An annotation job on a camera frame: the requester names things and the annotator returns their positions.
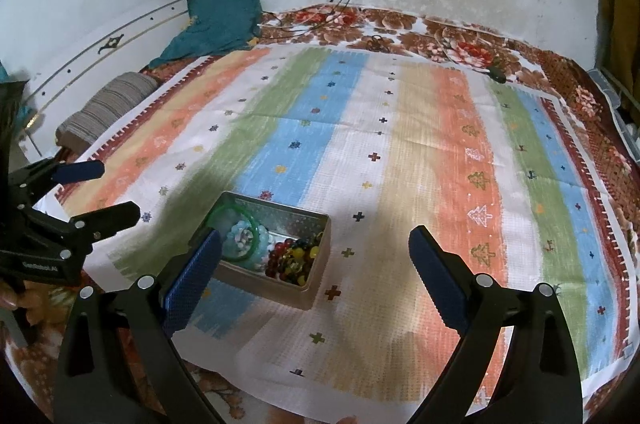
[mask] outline teal cloth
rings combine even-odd
[[[187,0],[187,6],[193,24],[175,36],[149,68],[183,57],[248,50],[248,42],[260,35],[260,0]]]
[[[0,82],[9,82],[12,80],[14,79],[9,77],[9,74],[6,73],[6,70],[4,69],[2,62],[0,62]],[[15,116],[15,134],[17,134],[22,128],[27,126],[27,123],[31,120],[32,116],[33,116],[32,108],[25,105],[20,106],[20,109],[18,110],[18,113]]]

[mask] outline beige stripe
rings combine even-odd
[[[433,82],[428,65],[404,63],[400,79],[398,120],[365,247],[367,260],[352,291],[360,298],[358,310],[336,314],[342,342],[321,372],[322,382],[337,390],[395,402],[421,399],[424,386],[434,382],[429,365],[412,360],[424,356],[419,353],[424,338],[416,330],[431,300],[409,258],[407,240],[416,225],[429,225],[434,218],[432,162],[440,131],[437,94],[426,87]]]
[[[194,79],[186,87],[169,99],[152,117],[140,126],[136,132],[118,148],[104,163],[104,176],[100,180],[84,182],[80,185],[64,203],[65,212],[69,216],[84,213],[87,204],[95,199],[104,181],[111,180],[113,173],[117,173],[121,165],[140,151],[145,141],[156,131],[157,126],[166,122],[166,118],[175,114],[175,111],[186,109],[193,102],[193,98],[202,93],[212,79],[236,66],[250,52],[232,52],[227,56],[209,65],[204,74]]]

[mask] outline green stripe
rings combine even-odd
[[[111,260],[123,276],[157,274],[174,255],[184,253],[186,244],[222,191],[251,162],[276,129],[330,54],[326,48],[308,48],[294,57],[274,77],[274,83],[247,103],[244,114],[232,123],[227,138],[213,150],[209,160],[188,179],[182,189],[168,198],[159,213],[152,234],[140,235],[116,250]]]
[[[578,366],[584,372],[588,360],[587,294],[569,211],[536,128],[515,90],[496,83],[491,84],[491,89],[498,103],[509,106],[498,108],[502,110],[504,126],[520,165],[520,181],[529,191],[531,212],[538,224],[540,247],[544,249],[547,242],[552,241],[555,249],[542,251],[542,278],[551,285],[562,285],[558,300],[571,331]],[[519,145],[524,145],[526,151],[517,150]],[[530,170],[535,172],[537,178],[528,178]],[[542,213],[538,212],[540,205],[544,210]]]

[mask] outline striped blanket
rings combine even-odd
[[[311,310],[211,280],[174,337],[184,359],[292,412],[402,422],[433,386],[458,336],[409,259],[420,224],[475,273],[554,286],[586,398],[638,345],[636,276],[609,195],[543,92],[401,55],[257,47],[196,61],[88,156],[106,173],[60,190],[65,211],[133,200],[143,213],[87,260],[107,290],[184,252],[226,189],[331,217]],[[475,409],[491,397],[510,335]]]

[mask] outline silver screw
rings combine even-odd
[[[494,279],[489,274],[478,274],[476,276],[476,283],[481,287],[490,287],[494,284]]]
[[[547,298],[551,297],[554,293],[553,287],[551,285],[547,285],[546,283],[542,283],[542,285],[538,287],[538,290],[543,296],[546,296]]]
[[[138,287],[141,289],[148,289],[155,281],[156,280],[153,276],[143,276],[138,280]]]
[[[87,298],[90,298],[93,293],[94,293],[94,288],[93,287],[84,287],[80,291],[80,297],[82,299],[87,299]]]

